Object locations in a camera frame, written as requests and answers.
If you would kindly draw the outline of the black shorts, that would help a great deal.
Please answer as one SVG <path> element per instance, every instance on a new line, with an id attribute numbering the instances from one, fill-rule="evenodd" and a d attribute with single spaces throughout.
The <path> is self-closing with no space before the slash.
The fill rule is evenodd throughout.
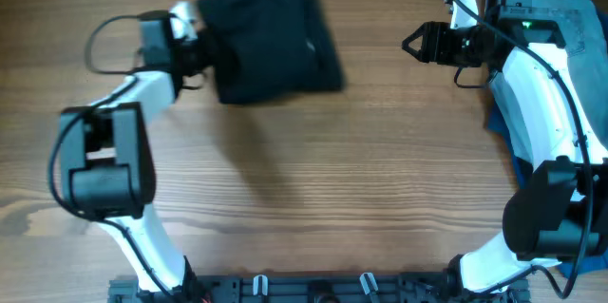
<path id="1" fill-rule="evenodd" d="M 344 73 L 320 0 L 197 0 L 218 100 L 256 104 L 335 92 Z"/>

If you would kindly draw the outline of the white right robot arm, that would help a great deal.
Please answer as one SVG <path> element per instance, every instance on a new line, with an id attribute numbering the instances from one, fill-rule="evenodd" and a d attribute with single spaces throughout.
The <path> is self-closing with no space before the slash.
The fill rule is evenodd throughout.
<path id="1" fill-rule="evenodd" d="M 417 61 L 457 69 L 487 66 L 515 156 L 528 177 L 503 210 L 501 231 L 455 258 L 447 295 L 491 296 L 534 272 L 607 248 L 607 149 L 584 111 L 554 21 L 513 19 L 456 27 L 426 22 L 402 43 Z"/>

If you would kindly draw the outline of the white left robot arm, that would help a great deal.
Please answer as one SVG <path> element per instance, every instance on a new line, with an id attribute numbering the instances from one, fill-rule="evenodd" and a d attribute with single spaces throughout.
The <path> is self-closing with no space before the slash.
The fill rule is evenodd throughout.
<path id="1" fill-rule="evenodd" d="M 204 33 L 164 42 L 102 99 L 65 109 L 47 166 L 49 191 L 76 218 L 100 226 L 136 273 L 142 302 L 201 302 L 204 289 L 156 212 L 157 178 L 146 125 L 172 105 L 183 79 L 209 64 Z"/>

